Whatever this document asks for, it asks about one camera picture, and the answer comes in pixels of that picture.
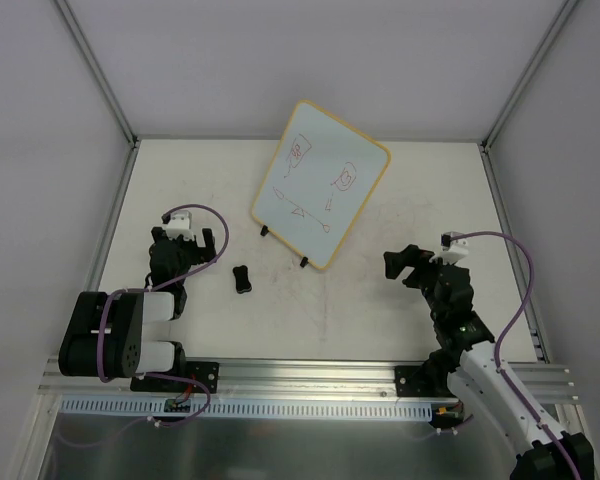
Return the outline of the yellow framed whiteboard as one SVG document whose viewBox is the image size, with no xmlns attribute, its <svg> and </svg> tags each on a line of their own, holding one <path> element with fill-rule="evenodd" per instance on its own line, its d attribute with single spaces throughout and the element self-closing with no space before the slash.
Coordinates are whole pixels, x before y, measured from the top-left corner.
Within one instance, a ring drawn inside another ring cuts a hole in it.
<svg viewBox="0 0 600 480">
<path fill-rule="evenodd" d="M 301 100 L 276 147 L 251 215 L 309 265 L 325 270 L 390 162 L 384 145 Z"/>
</svg>

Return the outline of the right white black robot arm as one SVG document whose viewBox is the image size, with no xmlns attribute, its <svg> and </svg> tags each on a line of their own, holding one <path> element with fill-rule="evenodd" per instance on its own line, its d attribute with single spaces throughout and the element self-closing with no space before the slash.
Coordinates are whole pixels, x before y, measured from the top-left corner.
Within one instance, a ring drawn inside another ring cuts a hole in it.
<svg viewBox="0 0 600 480">
<path fill-rule="evenodd" d="M 394 370 L 400 397 L 455 396 L 484 432 L 513 457 L 513 479 L 592 479 L 594 450 L 583 433 L 569 433 L 531 395 L 502 360 L 498 343 L 475 312 L 468 269 L 458 266 L 467 251 L 451 242 L 440 253 L 410 244 L 385 252 L 385 276 L 426 301 L 439 349 L 417 368 Z"/>
</svg>

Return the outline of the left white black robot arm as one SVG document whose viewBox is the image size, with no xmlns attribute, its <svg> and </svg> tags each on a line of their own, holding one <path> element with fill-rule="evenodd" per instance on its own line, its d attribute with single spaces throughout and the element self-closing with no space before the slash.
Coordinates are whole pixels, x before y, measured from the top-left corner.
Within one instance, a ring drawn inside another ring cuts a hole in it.
<svg viewBox="0 0 600 480">
<path fill-rule="evenodd" d="M 151 235 L 145 288 L 79 294 L 58 356 L 62 375 L 115 379 L 148 370 L 168 390 L 188 381 L 189 367 L 176 357 L 176 345 L 158 348 L 151 362 L 142 331 L 147 323 L 180 318 L 188 299 L 182 276 L 216 256 L 215 238 L 210 228 L 202 230 L 202 244 L 192 233 L 170 237 L 160 226 Z"/>
</svg>

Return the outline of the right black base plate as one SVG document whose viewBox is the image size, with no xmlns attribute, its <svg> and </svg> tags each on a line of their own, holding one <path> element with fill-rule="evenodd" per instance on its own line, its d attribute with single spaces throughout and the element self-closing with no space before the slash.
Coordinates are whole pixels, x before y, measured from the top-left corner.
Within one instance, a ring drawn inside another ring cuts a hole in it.
<svg viewBox="0 0 600 480">
<path fill-rule="evenodd" d="M 394 385 L 399 398 L 452 398 L 447 386 L 448 371 L 427 362 L 394 367 Z"/>
</svg>

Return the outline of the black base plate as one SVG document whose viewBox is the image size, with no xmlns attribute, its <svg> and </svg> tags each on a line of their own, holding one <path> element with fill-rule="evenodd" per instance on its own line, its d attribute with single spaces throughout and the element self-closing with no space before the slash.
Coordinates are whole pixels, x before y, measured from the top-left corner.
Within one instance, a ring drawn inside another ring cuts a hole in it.
<svg viewBox="0 0 600 480">
<path fill-rule="evenodd" d="M 448 371 L 427 362 L 394 367 L 394 385 L 399 398 L 452 398 L 447 386 Z"/>
<path fill-rule="evenodd" d="M 174 368 L 157 376 L 145 375 L 143 378 L 133 378 L 130 390 L 142 393 L 184 393 L 191 388 L 192 393 L 202 393 L 203 389 L 191 383 L 183 382 L 182 378 L 195 380 L 215 394 L 219 380 L 220 364 L 210 361 L 187 360 L 183 368 Z"/>
</svg>

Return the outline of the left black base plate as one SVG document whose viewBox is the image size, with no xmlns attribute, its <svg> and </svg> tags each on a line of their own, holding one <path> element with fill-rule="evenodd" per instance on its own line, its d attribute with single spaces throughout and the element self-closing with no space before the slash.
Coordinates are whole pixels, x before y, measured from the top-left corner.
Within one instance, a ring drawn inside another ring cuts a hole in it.
<svg viewBox="0 0 600 480">
<path fill-rule="evenodd" d="M 191 388 L 192 393 L 202 393 L 203 389 L 191 383 L 183 382 L 182 378 L 195 380 L 215 394 L 219 380 L 220 364 L 210 361 L 187 360 L 183 368 L 174 368 L 157 376 L 145 375 L 143 378 L 133 378 L 130 390 L 142 393 L 184 393 Z"/>
</svg>

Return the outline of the aluminium extrusion rail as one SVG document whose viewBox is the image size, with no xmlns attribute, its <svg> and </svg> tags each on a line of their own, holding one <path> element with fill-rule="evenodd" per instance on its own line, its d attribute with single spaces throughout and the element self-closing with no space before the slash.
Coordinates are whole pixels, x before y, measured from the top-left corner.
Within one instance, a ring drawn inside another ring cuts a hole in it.
<svg viewBox="0 0 600 480">
<path fill-rule="evenodd" d="M 218 359 L 219 399 L 397 402 L 394 362 Z M 559 364 L 511 367 L 542 404 L 578 404 L 570 370 Z"/>
</svg>

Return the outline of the left aluminium frame post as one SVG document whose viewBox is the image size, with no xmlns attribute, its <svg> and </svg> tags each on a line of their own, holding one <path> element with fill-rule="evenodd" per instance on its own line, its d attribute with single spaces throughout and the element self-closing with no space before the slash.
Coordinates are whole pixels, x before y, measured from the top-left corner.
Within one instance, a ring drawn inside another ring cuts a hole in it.
<svg viewBox="0 0 600 480">
<path fill-rule="evenodd" d="M 53 0 L 52 4 L 67 27 L 73 43 L 85 62 L 123 137 L 129 145 L 135 146 L 137 135 L 133 131 L 70 2 L 67 0 Z"/>
</svg>

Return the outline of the aluminium frame post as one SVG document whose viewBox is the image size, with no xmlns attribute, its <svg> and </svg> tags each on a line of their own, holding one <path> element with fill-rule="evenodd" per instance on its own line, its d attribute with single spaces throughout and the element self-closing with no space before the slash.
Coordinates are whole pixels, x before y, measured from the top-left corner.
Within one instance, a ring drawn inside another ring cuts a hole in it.
<svg viewBox="0 0 600 480">
<path fill-rule="evenodd" d="M 137 135 L 133 131 L 70 2 L 67 0 L 53 0 L 52 4 L 67 27 L 73 43 L 85 62 L 123 137 L 129 145 L 135 146 Z"/>
<path fill-rule="evenodd" d="M 495 144 L 498 136 L 505 128 L 509 118 L 522 100 L 527 88 L 530 86 L 536 73 L 549 55 L 549 52 L 555 45 L 579 4 L 579 0 L 565 0 L 560 3 L 556 14 L 549 23 L 539 43 L 536 45 L 530 59 L 516 80 L 513 89 L 507 96 L 504 105 L 499 110 L 488 133 L 482 140 L 481 147 L 485 152 L 488 152 Z"/>
</svg>

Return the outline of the right aluminium frame post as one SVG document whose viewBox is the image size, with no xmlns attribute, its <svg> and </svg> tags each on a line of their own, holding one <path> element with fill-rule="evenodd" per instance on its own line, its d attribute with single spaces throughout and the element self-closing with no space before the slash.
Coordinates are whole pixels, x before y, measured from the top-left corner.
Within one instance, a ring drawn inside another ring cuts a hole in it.
<svg viewBox="0 0 600 480">
<path fill-rule="evenodd" d="M 579 4 L 579 0 L 565 0 L 560 3 L 556 14 L 549 23 L 539 43 L 536 45 L 530 59 L 516 80 L 513 89 L 507 96 L 504 105 L 499 110 L 488 133 L 482 140 L 481 147 L 485 152 L 488 152 L 495 144 L 498 136 L 505 128 L 509 118 L 522 100 L 527 88 L 530 86 L 536 73 L 549 55 L 549 52 L 555 45 Z"/>
</svg>

